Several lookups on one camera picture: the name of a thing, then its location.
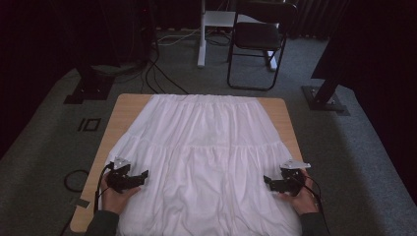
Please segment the person's left hand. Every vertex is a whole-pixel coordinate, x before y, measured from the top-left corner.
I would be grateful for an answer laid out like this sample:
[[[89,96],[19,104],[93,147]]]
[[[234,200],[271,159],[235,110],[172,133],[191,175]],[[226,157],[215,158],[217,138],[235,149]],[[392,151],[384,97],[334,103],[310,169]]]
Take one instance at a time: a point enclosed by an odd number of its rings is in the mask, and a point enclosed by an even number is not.
[[[107,176],[108,174],[104,175],[100,184],[100,188],[103,190],[101,193],[102,209],[120,215],[124,211],[129,200],[135,196],[141,188],[136,187],[124,193],[118,193],[108,186]]]

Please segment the round grey stand base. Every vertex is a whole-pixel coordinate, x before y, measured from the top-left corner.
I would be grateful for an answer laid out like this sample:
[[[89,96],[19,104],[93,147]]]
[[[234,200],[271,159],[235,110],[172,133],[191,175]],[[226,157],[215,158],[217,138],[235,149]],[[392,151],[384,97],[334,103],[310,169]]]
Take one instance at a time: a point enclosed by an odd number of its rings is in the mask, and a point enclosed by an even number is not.
[[[138,73],[144,67],[143,62],[124,63],[121,66],[97,65],[92,68],[100,75],[119,77]]]

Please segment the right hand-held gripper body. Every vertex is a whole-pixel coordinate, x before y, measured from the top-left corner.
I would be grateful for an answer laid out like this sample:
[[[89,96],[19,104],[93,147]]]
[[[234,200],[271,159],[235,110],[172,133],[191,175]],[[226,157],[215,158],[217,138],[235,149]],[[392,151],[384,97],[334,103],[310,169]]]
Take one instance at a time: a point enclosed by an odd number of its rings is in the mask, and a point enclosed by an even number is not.
[[[305,185],[305,177],[302,169],[310,167],[310,163],[296,159],[289,159],[280,165],[281,176],[287,186],[286,192],[292,197],[297,196]]]

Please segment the person's right hand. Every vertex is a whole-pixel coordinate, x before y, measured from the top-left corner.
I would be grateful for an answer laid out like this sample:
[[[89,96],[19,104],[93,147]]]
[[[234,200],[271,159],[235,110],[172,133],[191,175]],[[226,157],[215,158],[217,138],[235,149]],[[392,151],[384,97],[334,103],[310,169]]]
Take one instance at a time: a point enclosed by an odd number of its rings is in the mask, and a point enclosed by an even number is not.
[[[319,212],[320,210],[316,203],[316,197],[312,193],[313,181],[305,170],[303,170],[302,173],[305,179],[305,186],[300,190],[297,196],[293,197],[281,193],[278,193],[277,196],[281,200],[291,204],[299,215]]]

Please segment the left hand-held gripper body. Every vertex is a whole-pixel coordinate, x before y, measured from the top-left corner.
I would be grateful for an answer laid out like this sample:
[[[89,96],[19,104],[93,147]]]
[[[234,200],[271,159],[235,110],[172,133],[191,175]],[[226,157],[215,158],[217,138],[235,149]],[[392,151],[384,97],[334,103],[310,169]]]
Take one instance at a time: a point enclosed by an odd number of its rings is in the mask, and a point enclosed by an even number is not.
[[[110,171],[107,175],[107,186],[118,193],[131,189],[131,179],[128,176],[131,162],[127,159],[116,157],[110,162]]]

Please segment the black stand with flat base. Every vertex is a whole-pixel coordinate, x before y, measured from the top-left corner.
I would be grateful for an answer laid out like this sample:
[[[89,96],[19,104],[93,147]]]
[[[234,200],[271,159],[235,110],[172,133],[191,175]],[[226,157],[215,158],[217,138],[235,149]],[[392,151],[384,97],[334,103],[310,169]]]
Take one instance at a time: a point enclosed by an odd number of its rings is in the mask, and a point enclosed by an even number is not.
[[[101,74],[90,65],[76,67],[80,80],[72,94],[69,94],[65,104],[82,104],[85,100],[106,100],[113,83],[114,76]]]

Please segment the white skirt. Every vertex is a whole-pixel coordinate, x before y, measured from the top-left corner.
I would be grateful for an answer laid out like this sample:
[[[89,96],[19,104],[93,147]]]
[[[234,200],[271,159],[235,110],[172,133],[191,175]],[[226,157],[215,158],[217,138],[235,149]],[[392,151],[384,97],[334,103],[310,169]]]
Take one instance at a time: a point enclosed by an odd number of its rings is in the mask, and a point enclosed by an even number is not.
[[[301,236],[264,181],[291,155],[253,97],[155,95],[109,157],[149,174],[120,236]]]

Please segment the black square floor tape marks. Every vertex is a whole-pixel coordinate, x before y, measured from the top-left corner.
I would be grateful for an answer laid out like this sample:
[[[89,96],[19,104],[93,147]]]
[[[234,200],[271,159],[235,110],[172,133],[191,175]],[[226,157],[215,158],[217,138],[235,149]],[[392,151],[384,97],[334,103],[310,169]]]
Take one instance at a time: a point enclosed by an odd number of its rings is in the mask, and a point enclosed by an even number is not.
[[[83,118],[79,127],[79,132],[95,132],[101,123],[100,118]]]

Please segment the white desk frame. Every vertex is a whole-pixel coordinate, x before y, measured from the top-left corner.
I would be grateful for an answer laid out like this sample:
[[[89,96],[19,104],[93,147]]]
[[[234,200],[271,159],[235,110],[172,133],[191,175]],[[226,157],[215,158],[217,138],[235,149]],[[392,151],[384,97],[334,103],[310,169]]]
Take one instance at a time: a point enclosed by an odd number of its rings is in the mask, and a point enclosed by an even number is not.
[[[206,0],[201,0],[200,46],[197,66],[203,68],[206,64],[206,29],[207,27],[232,28],[235,13],[233,11],[207,10]]]

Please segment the black slanted stand with base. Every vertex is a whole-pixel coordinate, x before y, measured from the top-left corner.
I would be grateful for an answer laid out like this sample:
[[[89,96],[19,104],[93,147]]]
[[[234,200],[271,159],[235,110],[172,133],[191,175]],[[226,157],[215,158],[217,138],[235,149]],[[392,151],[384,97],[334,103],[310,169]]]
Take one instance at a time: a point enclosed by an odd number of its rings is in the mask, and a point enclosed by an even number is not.
[[[302,91],[311,110],[333,111],[338,116],[349,116],[345,105],[338,99],[335,91],[340,79],[327,79],[320,87],[302,86]]]

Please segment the black folding chair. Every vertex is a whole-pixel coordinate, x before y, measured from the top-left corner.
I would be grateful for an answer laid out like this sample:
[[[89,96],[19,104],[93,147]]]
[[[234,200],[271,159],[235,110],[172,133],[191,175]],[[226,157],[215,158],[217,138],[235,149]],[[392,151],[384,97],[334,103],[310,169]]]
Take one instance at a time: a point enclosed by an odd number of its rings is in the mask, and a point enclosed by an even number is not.
[[[227,84],[233,89],[250,89],[268,91],[277,82],[278,73],[286,45],[287,34],[297,16],[295,3],[287,0],[238,0],[234,15],[231,41],[227,57]],[[279,53],[271,85],[266,88],[233,85],[231,80],[234,48],[263,51],[270,65],[272,58]]]

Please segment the dark curtain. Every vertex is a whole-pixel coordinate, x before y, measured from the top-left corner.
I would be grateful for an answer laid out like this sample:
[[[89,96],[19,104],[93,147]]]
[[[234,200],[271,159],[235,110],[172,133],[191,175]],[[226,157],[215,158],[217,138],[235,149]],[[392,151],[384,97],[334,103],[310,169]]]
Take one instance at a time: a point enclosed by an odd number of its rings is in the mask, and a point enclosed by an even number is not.
[[[328,39],[336,30],[350,0],[288,0],[297,7],[291,38]]]

